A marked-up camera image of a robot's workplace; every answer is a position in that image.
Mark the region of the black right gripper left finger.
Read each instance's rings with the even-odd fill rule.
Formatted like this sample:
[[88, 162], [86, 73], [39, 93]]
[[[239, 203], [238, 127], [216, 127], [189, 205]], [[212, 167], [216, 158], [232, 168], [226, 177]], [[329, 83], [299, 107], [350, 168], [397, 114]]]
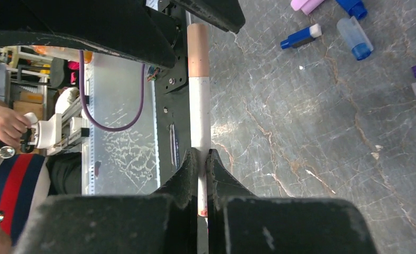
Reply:
[[198, 151], [148, 195], [61, 195], [28, 220], [15, 253], [196, 253]]

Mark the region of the peach capped white pen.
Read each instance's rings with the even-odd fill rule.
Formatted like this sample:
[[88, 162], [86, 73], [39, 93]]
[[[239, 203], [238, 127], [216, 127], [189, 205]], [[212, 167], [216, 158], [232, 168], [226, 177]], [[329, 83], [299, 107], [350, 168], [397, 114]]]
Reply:
[[211, 148], [210, 63], [208, 29], [201, 23], [187, 27], [190, 139], [198, 152], [198, 215], [206, 217], [206, 160]]

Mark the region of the clear blue pen cap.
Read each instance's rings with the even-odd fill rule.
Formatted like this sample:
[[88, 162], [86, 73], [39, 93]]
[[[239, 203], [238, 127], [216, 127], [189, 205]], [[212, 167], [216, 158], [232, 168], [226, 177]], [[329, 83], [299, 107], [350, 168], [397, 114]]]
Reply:
[[364, 60], [371, 55], [374, 47], [354, 16], [349, 19], [340, 19], [336, 27], [357, 61]]

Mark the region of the operator hand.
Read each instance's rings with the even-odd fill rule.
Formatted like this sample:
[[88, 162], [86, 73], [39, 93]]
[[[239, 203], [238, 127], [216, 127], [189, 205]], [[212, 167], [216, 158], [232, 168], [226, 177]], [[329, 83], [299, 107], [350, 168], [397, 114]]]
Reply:
[[0, 100], [0, 140], [5, 144], [19, 148], [21, 137], [27, 132], [31, 122], [24, 115], [8, 108]]

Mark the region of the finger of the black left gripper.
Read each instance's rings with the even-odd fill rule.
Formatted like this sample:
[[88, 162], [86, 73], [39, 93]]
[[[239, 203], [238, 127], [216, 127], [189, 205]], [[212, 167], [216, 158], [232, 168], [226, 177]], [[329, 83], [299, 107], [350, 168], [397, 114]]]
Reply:
[[173, 68], [143, 1], [0, 1], [0, 47], [56, 46]]
[[237, 34], [246, 22], [238, 0], [172, 0], [171, 2], [225, 32]]

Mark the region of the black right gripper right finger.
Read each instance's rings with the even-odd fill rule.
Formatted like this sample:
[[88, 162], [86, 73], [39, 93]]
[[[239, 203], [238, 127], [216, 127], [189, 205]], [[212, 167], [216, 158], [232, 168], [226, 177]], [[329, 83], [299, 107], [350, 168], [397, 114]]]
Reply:
[[364, 217], [347, 200], [258, 197], [215, 149], [206, 171], [210, 253], [377, 253]]

